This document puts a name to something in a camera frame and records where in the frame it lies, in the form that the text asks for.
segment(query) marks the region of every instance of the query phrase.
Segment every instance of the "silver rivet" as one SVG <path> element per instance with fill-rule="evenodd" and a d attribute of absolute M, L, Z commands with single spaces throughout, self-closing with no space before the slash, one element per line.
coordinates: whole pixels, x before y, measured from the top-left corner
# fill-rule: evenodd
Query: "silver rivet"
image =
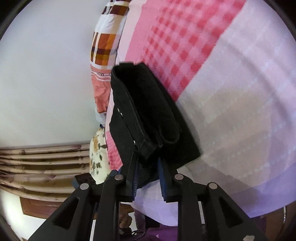
<path fill-rule="evenodd" d="M 182 180 L 183 178 L 184 178 L 184 176 L 182 174 L 176 174 L 175 175 L 176 180 Z"/>
<path fill-rule="evenodd" d="M 210 183 L 209 184 L 210 189 L 216 189 L 217 187 L 218 187 L 218 185 L 216 183 Z"/>
<path fill-rule="evenodd" d="M 88 183 L 82 183 L 82 184 L 80 185 L 80 189 L 82 189 L 82 190 L 86 190 L 86 189 L 88 189 L 88 188 L 89 188 Z"/>
<path fill-rule="evenodd" d="M 123 175 L 117 174 L 114 178 L 115 178 L 115 180 L 120 181 L 123 179 Z"/>
<path fill-rule="evenodd" d="M 246 237 L 244 237 L 243 241 L 254 241 L 254 239 L 254 235 L 247 235 Z"/>

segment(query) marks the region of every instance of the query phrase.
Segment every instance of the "pink bedspread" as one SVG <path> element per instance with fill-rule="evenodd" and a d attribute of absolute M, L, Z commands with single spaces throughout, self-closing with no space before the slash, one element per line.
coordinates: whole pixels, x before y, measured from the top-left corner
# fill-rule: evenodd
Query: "pink bedspread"
<path fill-rule="evenodd" d="M 296 43 L 260 0 L 133 0 L 117 62 L 144 61 L 160 79 L 202 149 L 180 168 L 218 183 L 251 217 L 296 200 Z M 110 164 L 121 160 L 107 111 Z M 134 207 L 166 225 L 159 181 L 139 189 Z M 155 205 L 162 210 L 155 210 Z"/>

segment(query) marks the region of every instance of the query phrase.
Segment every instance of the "red square pattern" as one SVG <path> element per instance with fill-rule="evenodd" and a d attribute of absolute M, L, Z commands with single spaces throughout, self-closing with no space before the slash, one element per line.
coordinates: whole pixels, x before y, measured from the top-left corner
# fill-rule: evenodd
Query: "red square pattern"
<path fill-rule="evenodd" d="M 141 59 L 174 101 L 209 57 L 246 0 L 165 0 Z"/>

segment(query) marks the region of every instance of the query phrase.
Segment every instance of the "curtain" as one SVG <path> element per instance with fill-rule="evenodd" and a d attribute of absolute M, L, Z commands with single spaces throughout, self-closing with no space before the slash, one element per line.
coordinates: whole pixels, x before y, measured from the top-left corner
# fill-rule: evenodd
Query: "curtain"
<path fill-rule="evenodd" d="M 75 175 L 89 172 L 89 144 L 0 150 L 0 188 L 30 199 L 63 202 Z"/>

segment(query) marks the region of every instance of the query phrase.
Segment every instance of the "beige curtain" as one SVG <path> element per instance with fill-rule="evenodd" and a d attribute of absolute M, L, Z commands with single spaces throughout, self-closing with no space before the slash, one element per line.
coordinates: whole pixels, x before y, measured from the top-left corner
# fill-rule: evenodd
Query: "beige curtain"
<path fill-rule="evenodd" d="M 0 150 L 0 188 L 21 197 L 62 202 L 75 175 L 89 172 L 89 144 Z"/>

